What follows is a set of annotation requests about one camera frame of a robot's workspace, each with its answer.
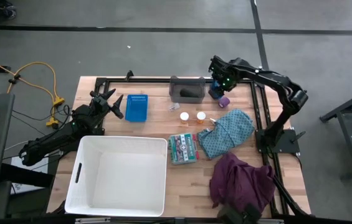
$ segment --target wooden board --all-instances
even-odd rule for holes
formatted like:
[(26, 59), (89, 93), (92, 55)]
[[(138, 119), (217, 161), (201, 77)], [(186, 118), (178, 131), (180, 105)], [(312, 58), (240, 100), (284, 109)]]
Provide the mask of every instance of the wooden board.
[[(94, 89), (95, 79), (96, 77), (80, 77), (73, 108), (90, 103), (91, 97), (89, 93)], [(124, 94), (120, 107), (123, 114), (126, 110), (127, 95), (147, 94), (149, 97), (148, 119), (145, 123), (130, 123), (124, 119), (118, 119), (110, 113), (103, 123), (103, 127), (106, 130), (105, 135), (168, 139), (172, 134), (197, 133), (205, 128), (213, 127), (209, 118), (219, 119), (234, 108), (241, 109), (255, 120), (252, 93), (250, 86), (246, 84), (240, 84), (230, 93), (226, 93), (226, 96), (231, 101), (227, 108), (220, 108), (209, 94), (206, 94), (201, 104), (181, 104), (181, 108), (174, 112), (168, 110), (172, 102), (169, 97), (169, 84), (167, 83), (111, 83), (110, 89), (112, 88), (117, 90), (109, 100), (111, 104), (120, 95)], [(277, 118), (282, 110), (278, 95), (271, 89), (266, 91), (271, 117), (273, 119)], [(262, 111), (262, 100), (260, 97), (259, 102), (263, 117), (264, 112)], [(179, 115), (183, 111), (188, 112), (190, 115), (188, 124), (180, 123)], [(197, 124), (196, 122), (196, 113), (198, 111), (206, 113), (207, 119), (203, 124)], [(262, 157), (255, 147), (254, 135), (244, 142), (243, 145), (233, 148), (231, 152), (252, 166), (260, 167), (263, 165)], [(55, 210), (66, 198), (75, 156), (76, 153), (72, 152), (59, 162), (47, 209), (48, 212)], [(213, 173), (213, 167), (219, 157), (210, 161), (200, 148), (199, 156), (200, 159), (196, 163), (178, 166), (172, 165), (170, 155), (168, 156), (166, 201), (163, 217), (216, 217), (220, 207), (212, 208), (209, 196), (209, 181)], [(279, 154), (279, 160), (285, 187), (299, 206), (310, 213), (305, 184), (298, 161), (288, 154)], [(281, 211), (278, 192), (275, 193), (275, 199), (277, 208)], [(269, 206), (264, 210), (263, 217), (270, 217)]]

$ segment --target blue patterned cloth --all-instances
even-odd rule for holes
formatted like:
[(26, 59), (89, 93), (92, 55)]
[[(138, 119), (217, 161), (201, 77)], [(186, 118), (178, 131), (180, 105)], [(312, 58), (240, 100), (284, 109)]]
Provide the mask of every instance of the blue patterned cloth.
[(225, 154), (249, 138), (255, 130), (252, 122), (247, 114), (234, 109), (216, 121), (214, 130), (197, 134), (199, 145), (209, 159)]

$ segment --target gray container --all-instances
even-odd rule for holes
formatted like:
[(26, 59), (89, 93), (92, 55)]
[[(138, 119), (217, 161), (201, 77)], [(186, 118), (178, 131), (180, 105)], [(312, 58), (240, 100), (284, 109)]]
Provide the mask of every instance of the gray container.
[(170, 77), (169, 95), (173, 103), (202, 103), (205, 97), (205, 78)]

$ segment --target yellow cable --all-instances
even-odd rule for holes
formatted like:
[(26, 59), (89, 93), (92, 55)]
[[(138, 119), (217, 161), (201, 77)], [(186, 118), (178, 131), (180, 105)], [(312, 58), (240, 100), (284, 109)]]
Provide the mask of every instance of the yellow cable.
[(7, 94), (11, 91), (11, 87), (12, 87), (12, 83), (9, 84), (8, 90), (7, 90)]
[[(56, 74), (55, 74), (55, 70), (54, 70), (49, 64), (44, 63), (44, 62), (32, 62), (32, 63), (28, 63), (27, 65), (24, 65), (24, 66), (22, 66), (20, 69), (18, 69), (18, 71), (16, 71), (16, 73), (11, 72), (10, 70), (4, 68), (4, 67), (1, 66), (1, 65), (0, 65), (0, 68), (3, 69), (4, 71), (10, 73), (11, 75), (16, 76), (21, 70), (25, 69), (25, 68), (28, 67), (28, 66), (35, 65), (35, 64), (45, 65), (45, 66), (47, 66), (47, 67), (49, 67), (49, 68), (51, 69), (51, 72), (52, 72), (53, 75), (54, 75), (54, 95), (55, 95), (55, 97), (57, 98), (57, 97), (58, 97), (58, 95), (57, 95), (57, 90), (56, 90), (56, 89), (57, 89), (57, 77), (56, 77)], [(24, 80), (23, 78), (19, 78), (19, 79), (20, 79), (20, 81), (22, 81), (22, 82), (24, 82), (24, 83), (26, 83), (26, 84), (28, 84), (28, 85), (30, 85), (30, 86), (33, 86), (33, 87), (36, 87), (36, 88), (39, 88), (39, 89), (41, 89), (41, 90), (46, 91), (46, 92), (51, 96), (52, 105), (53, 105), (52, 110), (51, 110), (51, 116), (54, 117), (54, 113), (55, 113), (54, 102), (55, 102), (55, 99), (54, 99), (54, 96), (52, 95), (52, 93), (51, 93), (48, 89), (46, 89), (46, 88), (44, 88), (44, 87), (42, 87), (42, 86), (35, 85), (35, 84), (31, 84), (31, 83), (27, 82), (26, 80)], [(11, 91), (11, 87), (12, 87), (12, 83), (9, 84), (8, 89), (7, 89), (7, 93), (9, 93), (9, 92)]]

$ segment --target white plastic bin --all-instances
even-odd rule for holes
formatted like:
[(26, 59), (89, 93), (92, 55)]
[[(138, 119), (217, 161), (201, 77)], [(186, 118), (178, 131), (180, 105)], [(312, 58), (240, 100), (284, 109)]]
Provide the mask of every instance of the white plastic bin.
[(80, 140), (65, 211), (158, 217), (163, 213), (168, 142), (85, 136)]

